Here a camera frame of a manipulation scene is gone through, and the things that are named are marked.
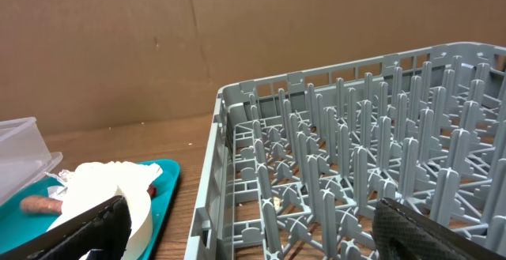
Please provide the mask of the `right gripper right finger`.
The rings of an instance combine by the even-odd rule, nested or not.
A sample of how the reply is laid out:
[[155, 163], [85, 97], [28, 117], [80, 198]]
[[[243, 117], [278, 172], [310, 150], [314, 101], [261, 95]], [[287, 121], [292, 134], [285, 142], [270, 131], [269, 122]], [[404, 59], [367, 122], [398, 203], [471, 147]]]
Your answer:
[[372, 238], [380, 260], [505, 260], [391, 198], [376, 203]]

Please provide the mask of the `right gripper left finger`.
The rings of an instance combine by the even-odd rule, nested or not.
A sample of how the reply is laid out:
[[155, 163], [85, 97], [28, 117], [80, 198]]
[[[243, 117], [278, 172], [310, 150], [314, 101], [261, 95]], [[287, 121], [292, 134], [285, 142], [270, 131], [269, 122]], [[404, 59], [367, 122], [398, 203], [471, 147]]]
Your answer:
[[1, 254], [1, 260], [120, 260], [131, 233], [127, 200], [114, 196], [49, 232]]

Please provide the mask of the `orange carrot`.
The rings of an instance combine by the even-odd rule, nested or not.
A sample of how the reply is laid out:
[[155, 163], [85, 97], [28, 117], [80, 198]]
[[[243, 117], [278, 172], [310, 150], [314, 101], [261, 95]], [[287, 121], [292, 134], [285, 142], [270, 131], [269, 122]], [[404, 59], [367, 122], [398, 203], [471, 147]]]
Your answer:
[[60, 215], [62, 213], [62, 201], [41, 195], [31, 195], [20, 202], [20, 209], [28, 214]]

